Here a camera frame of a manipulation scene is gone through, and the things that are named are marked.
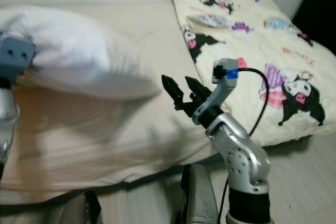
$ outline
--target bedding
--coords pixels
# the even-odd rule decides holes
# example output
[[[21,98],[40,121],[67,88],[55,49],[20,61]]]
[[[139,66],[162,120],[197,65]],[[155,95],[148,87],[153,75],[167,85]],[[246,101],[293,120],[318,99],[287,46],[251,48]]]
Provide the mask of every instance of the bedding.
[[[104,99],[145,98],[160,90],[136,47],[113,27],[89,17],[11,6],[0,9],[1,32],[28,38],[36,46],[32,71],[20,84]]]
[[[191,58],[210,89],[213,63],[237,59],[239,67],[262,71],[270,99],[253,141],[276,145],[336,125],[336,58],[312,41],[272,0],[173,0]],[[266,97],[254,73],[240,73],[237,88],[223,104],[247,130]]]
[[[162,74],[173,76],[187,92],[184,76],[198,78],[171,3],[59,8],[99,20],[131,40],[157,82]],[[32,87],[18,89],[15,97],[22,117],[1,182],[8,193],[1,193],[1,204],[132,182],[216,153],[204,129],[176,112],[166,92],[111,101]]]

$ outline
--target floor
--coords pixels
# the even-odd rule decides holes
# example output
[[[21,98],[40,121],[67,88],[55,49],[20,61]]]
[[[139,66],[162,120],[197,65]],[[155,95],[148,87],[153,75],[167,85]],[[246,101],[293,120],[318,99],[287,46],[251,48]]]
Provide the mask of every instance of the floor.
[[[271,215],[276,224],[336,223],[336,135],[268,150]],[[207,167],[217,204],[227,171]],[[171,224],[181,207],[180,175],[99,196],[105,224]],[[61,207],[1,218],[2,224],[57,223]]]

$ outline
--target black cable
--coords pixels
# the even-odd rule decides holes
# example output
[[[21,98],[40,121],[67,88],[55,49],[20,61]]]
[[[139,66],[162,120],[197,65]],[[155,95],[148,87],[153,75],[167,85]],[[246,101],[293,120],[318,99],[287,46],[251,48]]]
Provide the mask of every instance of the black cable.
[[[257,73],[258,75],[260,75],[262,77],[262,79],[264,80],[264,83],[265,83],[265,86],[266,86],[266,98],[265,98],[265,101],[264,101],[264,105],[262,106],[263,108],[261,109],[261,112],[259,114],[259,117],[256,121],[256,123],[254,124],[251,132],[250,132],[250,136],[252,136],[252,134],[254,133],[255,129],[257,128],[264,112],[265,112],[265,109],[266,109],[266,106],[267,106],[267,103],[268,103],[268,99],[269,99],[269,83],[268,83],[268,80],[266,78],[266,76],[261,72],[259,71],[258,69],[254,69],[254,68],[238,68],[238,72],[253,72],[253,73]],[[226,193],[226,189],[227,189],[227,185],[228,185],[228,182],[229,182],[229,177],[227,176],[226,178],[226,182],[225,182],[225,186],[224,186],[224,191],[223,191],[223,195],[222,195],[222,202],[221,202],[221,207],[219,209],[219,214],[218,214],[218,219],[217,219],[217,224],[221,224],[220,222],[220,218],[222,216],[222,212],[223,212],[223,205],[224,205],[224,199],[225,199],[225,193]]]

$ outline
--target gray bracket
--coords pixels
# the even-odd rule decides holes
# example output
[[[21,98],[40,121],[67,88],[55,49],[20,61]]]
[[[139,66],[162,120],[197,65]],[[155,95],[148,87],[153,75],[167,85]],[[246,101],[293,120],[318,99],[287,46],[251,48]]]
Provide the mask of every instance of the gray bracket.
[[[11,84],[32,64],[35,56],[35,44],[25,38],[2,34],[0,37],[0,77]]]

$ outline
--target pillow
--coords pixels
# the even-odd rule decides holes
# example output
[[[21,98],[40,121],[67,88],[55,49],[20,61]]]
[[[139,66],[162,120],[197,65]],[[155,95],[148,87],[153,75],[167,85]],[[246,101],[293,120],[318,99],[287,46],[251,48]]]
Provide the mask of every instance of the pillow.
[[[18,82],[106,99],[158,93],[151,69],[131,43],[75,13],[35,6],[0,9],[0,32],[36,45],[33,67]]]

